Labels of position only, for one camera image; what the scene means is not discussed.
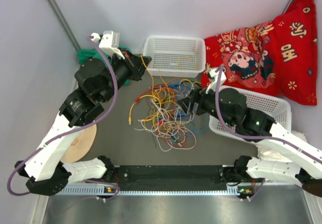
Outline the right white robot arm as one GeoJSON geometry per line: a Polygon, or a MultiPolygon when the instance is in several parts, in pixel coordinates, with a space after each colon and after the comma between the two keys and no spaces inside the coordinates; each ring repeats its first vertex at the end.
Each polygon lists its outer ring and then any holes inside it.
{"type": "Polygon", "coordinates": [[[301,187],[321,197],[321,150],[295,136],[263,111],[247,106],[247,98],[234,88],[207,93],[194,89],[179,100],[185,113],[208,113],[222,126],[245,141],[277,151],[290,161],[264,161],[254,157],[240,157],[235,163],[235,176],[245,182],[249,178],[270,179],[301,187]]]}

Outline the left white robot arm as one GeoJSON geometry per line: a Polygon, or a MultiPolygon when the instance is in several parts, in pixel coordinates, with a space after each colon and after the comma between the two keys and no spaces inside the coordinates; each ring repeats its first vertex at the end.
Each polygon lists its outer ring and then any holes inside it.
{"type": "Polygon", "coordinates": [[[114,165],[106,156],[90,161],[67,163],[62,157],[87,128],[106,118],[116,104],[118,90],[127,80],[141,80],[150,56],[132,54],[126,48],[121,56],[105,55],[84,61],[74,77],[78,88],[59,108],[54,123],[37,150],[15,164],[15,173],[27,178],[29,193],[52,196],[68,184],[101,179],[109,182],[114,165]]]}

